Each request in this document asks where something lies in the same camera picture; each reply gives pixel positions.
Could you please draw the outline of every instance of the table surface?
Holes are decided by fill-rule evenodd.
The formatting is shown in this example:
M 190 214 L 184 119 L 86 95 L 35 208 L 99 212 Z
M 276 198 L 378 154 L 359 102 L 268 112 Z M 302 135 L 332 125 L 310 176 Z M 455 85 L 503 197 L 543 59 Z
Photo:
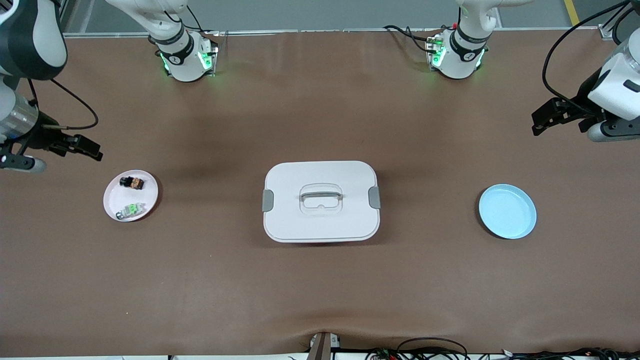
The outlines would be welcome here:
M 390 33 L 222 41 L 218 75 L 178 83 L 146 39 L 73 39 L 59 80 L 100 114 L 101 163 L 32 152 L 42 175 L 0 175 L 0 356 L 298 352 L 442 336 L 472 352 L 637 350 L 639 143 L 577 124 L 531 134 L 561 32 L 497 32 L 463 81 L 429 73 Z M 552 59 L 573 94 L 612 45 L 584 30 Z M 90 114 L 50 83 L 41 109 Z M 262 228 L 264 177 L 287 161 L 362 160 L 381 225 L 361 243 L 285 245 Z M 124 170 L 155 174 L 143 221 L 102 208 Z M 538 225 L 519 241 L 478 222 L 480 193 L 521 187 Z

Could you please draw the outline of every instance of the blue plate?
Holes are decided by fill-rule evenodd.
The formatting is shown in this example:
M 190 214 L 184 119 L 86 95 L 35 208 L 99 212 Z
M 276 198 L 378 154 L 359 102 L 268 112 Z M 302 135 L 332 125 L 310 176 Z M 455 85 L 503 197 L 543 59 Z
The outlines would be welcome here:
M 505 239 L 520 239 L 536 226 L 538 215 L 531 198 L 508 184 L 493 185 L 480 197 L 480 217 L 491 232 Z

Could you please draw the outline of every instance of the yellow stripe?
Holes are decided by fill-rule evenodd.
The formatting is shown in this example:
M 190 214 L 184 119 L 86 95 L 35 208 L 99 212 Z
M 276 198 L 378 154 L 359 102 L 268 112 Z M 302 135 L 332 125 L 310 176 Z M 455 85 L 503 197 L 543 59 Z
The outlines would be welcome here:
M 575 11 L 575 6 L 573 5 L 573 0 L 564 0 L 564 6 L 566 7 L 566 12 L 569 13 L 569 19 L 571 19 L 571 25 L 576 25 L 580 22 L 578 18 L 578 13 Z

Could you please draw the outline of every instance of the white storage box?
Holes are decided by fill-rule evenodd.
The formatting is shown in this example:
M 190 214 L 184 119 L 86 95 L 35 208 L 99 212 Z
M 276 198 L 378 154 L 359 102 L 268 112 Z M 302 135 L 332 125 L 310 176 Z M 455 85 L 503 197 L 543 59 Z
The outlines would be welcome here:
M 264 187 L 264 230 L 281 243 L 362 241 L 380 225 L 378 180 L 362 161 L 278 164 Z

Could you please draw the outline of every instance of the plate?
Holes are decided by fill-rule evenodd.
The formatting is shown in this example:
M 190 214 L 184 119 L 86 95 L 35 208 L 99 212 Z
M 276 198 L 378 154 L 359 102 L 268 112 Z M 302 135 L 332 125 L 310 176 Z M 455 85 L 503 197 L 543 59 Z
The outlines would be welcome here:
M 138 179 L 144 180 L 145 184 L 143 185 L 142 190 L 134 190 L 132 188 L 120 186 L 120 178 L 127 176 L 137 177 Z M 102 204 L 104 205 L 104 211 L 106 211 L 107 215 L 109 215 L 113 220 L 130 222 L 136 221 L 149 214 L 156 205 L 157 200 L 158 183 L 154 176 L 142 170 L 129 170 L 114 177 L 109 185 L 107 185 L 107 189 L 104 190 Z M 124 209 L 127 205 L 135 204 L 137 202 L 143 204 L 144 211 L 142 213 L 130 218 L 118 220 L 116 217 L 116 213 L 118 211 Z
M 538 215 L 531 198 L 508 184 L 493 185 L 480 197 L 480 217 L 489 230 L 505 239 L 520 239 L 536 226 Z

